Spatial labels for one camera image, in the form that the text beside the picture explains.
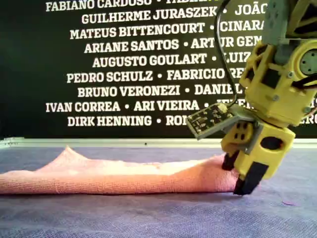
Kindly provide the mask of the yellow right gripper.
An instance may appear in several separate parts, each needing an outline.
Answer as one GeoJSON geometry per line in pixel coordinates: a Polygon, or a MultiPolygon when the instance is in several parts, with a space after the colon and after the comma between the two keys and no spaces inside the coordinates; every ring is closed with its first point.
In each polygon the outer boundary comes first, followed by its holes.
{"type": "Polygon", "coordinates": [[[238,173],[234,188],[235,195],[249,195],[262,179],[274,175],[283,157],[293,144],[295,133],[288,128],[263,124],[250,155],[240,151],[240,146],[248,144],[254,132],[253,123],[235,123],[221,141],[225,152],[222,169],[233,168],[238,173]]]}

